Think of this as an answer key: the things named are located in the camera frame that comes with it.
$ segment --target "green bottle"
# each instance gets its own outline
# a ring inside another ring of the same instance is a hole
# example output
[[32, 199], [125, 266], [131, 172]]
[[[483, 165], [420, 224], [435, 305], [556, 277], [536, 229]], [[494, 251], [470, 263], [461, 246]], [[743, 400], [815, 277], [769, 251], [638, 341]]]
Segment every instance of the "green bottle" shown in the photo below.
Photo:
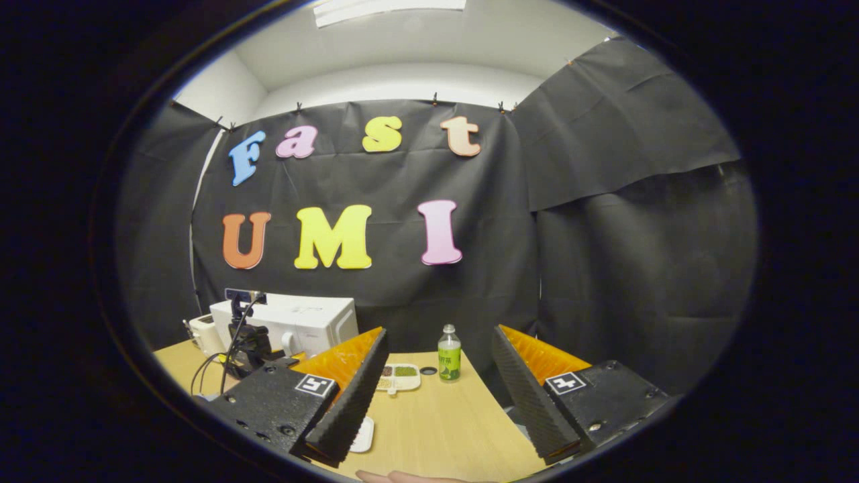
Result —
[[460, 354], [462, 342], [454, 333], [454, 324], [446, 324], [442, 338], [438, 341], [438, 376], [443, 382], [460, 378]]

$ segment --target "hand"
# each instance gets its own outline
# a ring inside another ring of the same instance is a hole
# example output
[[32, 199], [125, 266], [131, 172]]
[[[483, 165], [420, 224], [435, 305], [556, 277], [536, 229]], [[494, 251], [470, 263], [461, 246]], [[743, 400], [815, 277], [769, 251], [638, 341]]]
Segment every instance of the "hand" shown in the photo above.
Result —
[[392, 471], [387, 476], [383, 476], [359, 469], [355, 472], [355, 475], [364, 483], [469, 483], [468, 481], [457, 480], [455, 478], [427, 478], [417, 476], [416, 474], [403, 473], [402, 471]]

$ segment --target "black cable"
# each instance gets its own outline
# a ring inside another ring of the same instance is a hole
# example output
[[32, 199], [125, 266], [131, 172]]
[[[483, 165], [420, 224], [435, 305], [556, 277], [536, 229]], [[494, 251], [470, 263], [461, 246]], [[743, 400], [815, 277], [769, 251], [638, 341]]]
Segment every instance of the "black cable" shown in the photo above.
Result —
[[203, 369], [206, 364], [210, 363], [212, 359], [218, 357], [218, 355], [220, 354], [223, 354], [223, 352], [218, 352], [217, 354], [212, 354], [208, 356], [206, 360], [204, 360], [203, 363], [200, 364], [200, 367], [197, 367], [197, 372], [195, 372], [194, 377], [191, 378], [191, 395], [194, 395], [194, 381], [197, 381], [197, 374], [200, 373], [201, 369]]
[[241, 333], [241, 326], [245, 325], [245, 319], [247, 318], [247, 313], [251, 311], [251, 307], [259, 301], [262, 297], [256, 297], [253, 299], [253, 302], [250, 303], [245, 308], [245, 313], [241, 315], [241, 320], [235, 326], [235, 334], [233, 335], [233, 340], [229, 343], [229, 348], [227, 349], [227, 359], [223, 361], [223, 374], [221, 375], [221, 394], [223, 394], [223, 386], [227, 383], [227, 368], [230, 365], [230, 359], [234, 356], [234, 352], [238, 349], [235, 346], [235, 341], [239, 338], [239, 333]]
[[[215, 354], [216, 356], [226, 356], [224, 352], [218, 352]], [[209, 358], [207, 362], [204, 363], [203, 372], [200, 373], [200, 390], [198, 391], [200, 394], [203, 393], [203, 380], [206, 378], [206, 370], [209, 369], [209, 366], [215, 362], [215, 358]]]

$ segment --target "table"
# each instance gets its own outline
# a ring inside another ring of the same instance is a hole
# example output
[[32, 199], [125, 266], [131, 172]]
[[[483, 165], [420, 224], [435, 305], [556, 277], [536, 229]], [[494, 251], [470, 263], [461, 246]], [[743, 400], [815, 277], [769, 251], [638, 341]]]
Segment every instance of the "table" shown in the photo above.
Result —
[[[187, 390], [205, 357], [190, 341], [178, 345], [184, 346], [167, 347], [155, 356]], [[387, 361], [437, 367], [438, 356], [436, 352], [392, 353]], [[206, 373], [205, 394], [216, 393], [220, 384], [222, 369], [215, 366]], [[398, 391], [393, 396], [376, 391], [367, 411], [375, 422], [370, 450], [349, 453], [339, 468], [314, 464], [352, 479], [362, 469], [466, 481], [511, 481], [546, 468], [531, 443], [498, 406], [465, 351], [460, 369], [457, 382], [442, 382], [436, 374], [421, 376], [421, 387], [412, 391]]]
[[[200, 364], [205, 362], [206, 355], [194, 345], [193, 340], [185, 340], [179, 344], [155, 351], [155, 359], [164, 366], [167, 373], [185, 392], [191, 394], [191, 379], [193, 379], [194, 373], [197, 372]], [[217, 361], [209, 364], [209, 368], [206, 369], [205, 379], [203, 380], [203, 394], [220, 394], [222, 375], [222, 365]], [[227, 374], [224, 390], [232, 388], [237, 383], [238, 380]], [[197, 381], [194, 383], [194, 394], [200, 392], [199, 384], [200, 376], [197, 375]]]

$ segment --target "white container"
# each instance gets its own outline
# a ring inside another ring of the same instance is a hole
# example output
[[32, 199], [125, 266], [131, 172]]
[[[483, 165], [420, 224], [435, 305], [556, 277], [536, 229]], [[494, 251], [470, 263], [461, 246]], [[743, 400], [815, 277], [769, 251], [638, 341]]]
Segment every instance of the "white container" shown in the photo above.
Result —
[[358, 434], [355, 436], [352, 446], [349, 447], [349, 451], [363, 453], [370, 449], [370, 446], [373, 445], [373, 428], [375, 428], [375, 422], [369, 416], [364, 416], [364, 421], [358, 428]]
[[[283, 349], [286, 356], [305, 352], [308, 358], [358, 335], [355, 301], [351, 298], [298, 297], [266, 294], [267, 303], [253, 305], [246, 323], [265, 326], [273, 352]], [[231, 302], [210, 305], [218, 334], [224, 345], [232, 339], [229, 323], [233, 318]]]
[[188, 327], [191, 328], [191, 335], [197, 341], [197, 347], [200, 348], [200, 351], [203, 351], [203, 354], [211, 356], [218, 352], [227, 351], [227, 348], [223, 346], [221, 336], [218, 335], [217, 327], [211, 314], [191, 319], [188, 322]]

